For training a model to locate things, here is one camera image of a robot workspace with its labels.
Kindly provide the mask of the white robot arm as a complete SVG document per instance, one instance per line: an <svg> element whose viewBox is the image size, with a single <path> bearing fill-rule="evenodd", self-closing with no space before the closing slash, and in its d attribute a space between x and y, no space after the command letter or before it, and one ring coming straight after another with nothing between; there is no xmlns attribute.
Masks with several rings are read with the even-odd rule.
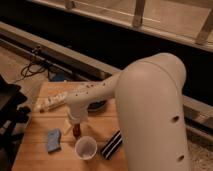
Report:
<svg viewBox="0 0 213 171"><path fill-rule="evenodd" d="M169 53L137 60L91 88L68 94L73 124L87 107L113 98L128 171L191 171L184 122L183 62Z"/></svg>

